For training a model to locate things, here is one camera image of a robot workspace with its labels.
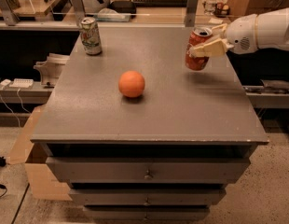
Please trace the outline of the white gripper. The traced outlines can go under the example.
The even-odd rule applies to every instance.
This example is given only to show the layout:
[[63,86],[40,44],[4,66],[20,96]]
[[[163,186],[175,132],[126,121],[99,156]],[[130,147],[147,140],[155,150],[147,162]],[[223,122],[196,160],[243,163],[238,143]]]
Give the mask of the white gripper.
[[226,23],[212,28],[213,37],[198,44],[189,44],[189,55],[194,58],[218,57],[231,50],[236,54],[248,54],[257,51],[255,22],[257,15],[240,17],[229,26]]

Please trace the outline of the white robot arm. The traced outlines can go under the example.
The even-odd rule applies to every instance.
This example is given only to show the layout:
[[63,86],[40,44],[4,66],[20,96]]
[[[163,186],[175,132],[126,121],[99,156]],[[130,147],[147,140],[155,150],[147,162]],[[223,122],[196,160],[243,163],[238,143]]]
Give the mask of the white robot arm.
[[229,50],[235,54],[254,53],[259,49],[289,51],[289,8],[240,17],[211,31],[211,38],[189,49],[191,57],[217,57]]

